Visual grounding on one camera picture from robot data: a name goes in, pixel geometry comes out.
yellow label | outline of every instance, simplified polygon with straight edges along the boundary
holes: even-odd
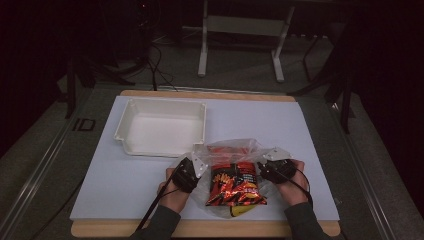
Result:
[[[232,217],[238,217],[238,216],[242,215],[243,213],[248,212],[249,210],[253,209],[254,207],[256,207],[256,205],[230,207],[231,216]]]

dark sleeve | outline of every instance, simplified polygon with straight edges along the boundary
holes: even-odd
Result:
[[[287,208],[284,213],[287,216],[292,230],[293,240],[329,240],[318,224],[314,211],[309,203],[300,203]]]
[[[158,205],[146,228],[133,233],[129,239],[168,240],[180,221],[181,216],[171,209]]]

white container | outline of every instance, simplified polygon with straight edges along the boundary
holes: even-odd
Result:
[[[114,138],[129,155],[178,157],[204,144],[206,104],[130,98]]]

dark background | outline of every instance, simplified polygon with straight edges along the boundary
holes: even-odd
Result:
[[[161,0],[159,27],[179,39],[179,26],[201,26],[202,1]],[[102,64],[117,59],[143,57],[148,36],[137,35],[140,13],[133,1],[1,1],[0,3],[0,155],[60,98],[57,80],[66,73],[67,61],[85,54]],[[341,58],[354,59],[353,90],[387,147],[419,211],[424,213],[422,171],[424,147],[422,3],[369,1],[370,7],[356,19],[356,36],[348,41]],[[212,11],[225,13],[229,5],[216,2]],[[231,4],[232,13],[244,14],[246,2]],[[264,8],[256,16],[266,15]],[[328,20],[328,7],[301,6],[293,17],[291,32],[314,33]],[[330,19],[350,14],[337,12]],[[116,36],[135,36],[130,45]]]

dark gray floor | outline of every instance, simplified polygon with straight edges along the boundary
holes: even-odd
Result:
[[[162,75],[159,72],[156,74],[158,83],[163,84],[161,88],[173,90],[174,86],[179,90],[202,88],[284,95],[285,92],[308,84],[300,60],[310,41],[303,38],[286,41],[281,58],[286,82],[277,83],[269,53],[273,46],[272,39],[240,38],[235,44],[229,44],[227,35],[212,35],[211,39],[214,40],[210,41],[207,75],[199,78],[200,38],[198,33],[192,33],[193,30],[187,31],[189,37],[181,45],[172,44],[166,38],[155,41],[161,54],[158,69]],[[242,44],[249,41],[249,45],[261,45],[251,48]],[[331,44],[323,39],[311,52],[308,63],[312,73],[320,69],[331,48]],[[151,49],[150,55],[154,62],[159,59],[156,48]],[[151,76],[151,71],[145,69],[136,75],[129,74],[126,78],[137,83],[135,89],[149,89]],[[86,104],[79,104],[81,109],[75,113],[74,119],[63,118],[66,112],[63,103],[53,104],[2,158],[0,216],[4,220],[25,180],[44,154],[52,152],[49,144],[64,126],[71,126],[71,129],[65,131],[66,144],[55,153],[55,161],[43,184],[23,218],[18,221],[10,239],[31,239],[83,179],[113,103],[113,96],[118,95],[122,89],[128,87],[102,80],[99,76],[99,82]],[[309,108],[305,118],[313,139],[317,139],[314,144],[335,197],[340,224],[347,239],[423,239],[423,219],[409,198],[360,98],[356,95],[352,97],[352,114],[349,119],[351,134],[345,135],[337,126],[337,111],[323,103],[322,94],[325,90],[326,86],[317,89],[305,98],[299,98],[299,103]],[[88,96],[84,95],[87,91],[91,92],[79,88],[82,99]],[[329,114],[334,117],[333,121],[320,120]],[[99,121],[93,132],[72,131],[76,118]],[[73,200],[37,239],[74,239],[70,234],[72,222],[69,220],[72,205]]]

